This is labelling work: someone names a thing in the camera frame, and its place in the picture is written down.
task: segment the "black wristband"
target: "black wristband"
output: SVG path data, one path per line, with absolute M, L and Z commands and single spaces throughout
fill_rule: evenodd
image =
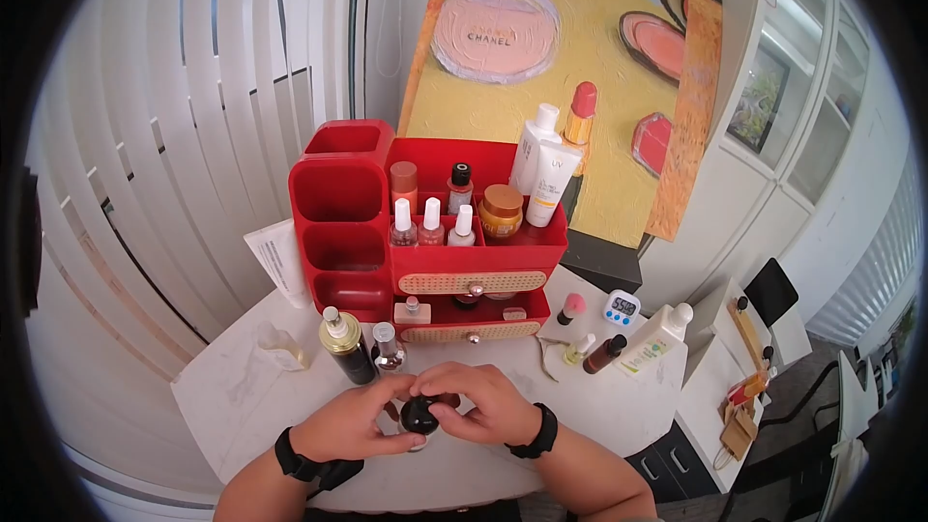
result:
M 528 458 L 530 460 L 540 458 L 545 451 L 551 451 L 551 448 L 554 447 L 554 439 L 558 436 L 558 417 L 554 412 L 548 409 L 548 406 L 544 403 L 534 403 L 533 405 L 541 410 L 541 428 L 538 435 L 527 446 L 505 444 L 509 448 L 509 452 L 517 458 Z

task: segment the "painted compact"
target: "painted compact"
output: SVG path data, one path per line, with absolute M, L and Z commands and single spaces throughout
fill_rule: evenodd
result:
M 619 19 L 619 37 L 632 59 L 674 85 L 683 71 L 689 0 L 660 0 L 681 31 L 663 18 L 629 11 Z

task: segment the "amber jar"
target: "amber jar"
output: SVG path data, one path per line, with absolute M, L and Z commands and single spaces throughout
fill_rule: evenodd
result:
M 477 212 L 487 236 L 509 238 L 522 226 L 522 194 L 504 183 L 487 186 Z

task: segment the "drawer knob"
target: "drawer knob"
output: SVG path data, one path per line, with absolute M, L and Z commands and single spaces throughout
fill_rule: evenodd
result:
M 674 465 L 677 466 L 677 469 L 680 470 L 680 472 L 686 474 L 687 472 L 690 471 L 690 469 L 688 467 L 683 467 L 683 465 L 677 459 L 676 451 L 677 451 L 677 448 L 673 448 L 670 450 L 670 459 L 674 461 Z

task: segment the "framed picture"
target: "framed picture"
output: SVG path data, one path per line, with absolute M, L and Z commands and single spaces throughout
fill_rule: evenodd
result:
M 764 148 L 773 120 L 777 118 L 789 75 L 789 65 L 763 45 L 758 45 L 748 71 L 748 83 L 726 130 L 756 154 Z

